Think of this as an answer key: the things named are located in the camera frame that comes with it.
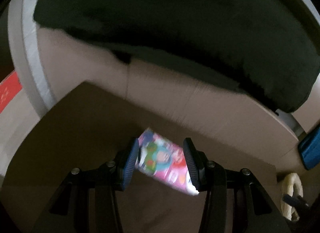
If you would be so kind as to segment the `pink tissue pack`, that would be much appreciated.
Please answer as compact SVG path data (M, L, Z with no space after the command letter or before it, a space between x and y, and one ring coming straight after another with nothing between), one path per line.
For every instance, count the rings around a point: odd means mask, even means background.
M191 182L182 147L151 129L146 129L138 142L136 169L187 195L199 194Z

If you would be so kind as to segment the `blue towel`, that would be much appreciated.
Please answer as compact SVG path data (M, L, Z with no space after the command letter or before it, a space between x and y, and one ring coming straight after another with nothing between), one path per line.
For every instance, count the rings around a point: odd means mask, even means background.
M298 152L304 168L310 171L320 162L320 127L319 124L298 144Z

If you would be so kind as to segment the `cardboard panel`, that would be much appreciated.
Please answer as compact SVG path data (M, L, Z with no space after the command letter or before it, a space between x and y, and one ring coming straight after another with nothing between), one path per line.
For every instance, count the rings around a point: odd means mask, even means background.
M123 64L103 48L63 31L37 29L37 48L53 96L83 81L276 167L303 174L298 138L274 113L244 94L143 62Z

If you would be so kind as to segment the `black cloth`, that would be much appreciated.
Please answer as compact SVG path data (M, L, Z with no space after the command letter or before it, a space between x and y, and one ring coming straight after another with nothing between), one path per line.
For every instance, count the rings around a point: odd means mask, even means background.
M298 0L38 0L34 20L286 113L319 75L319 25Z

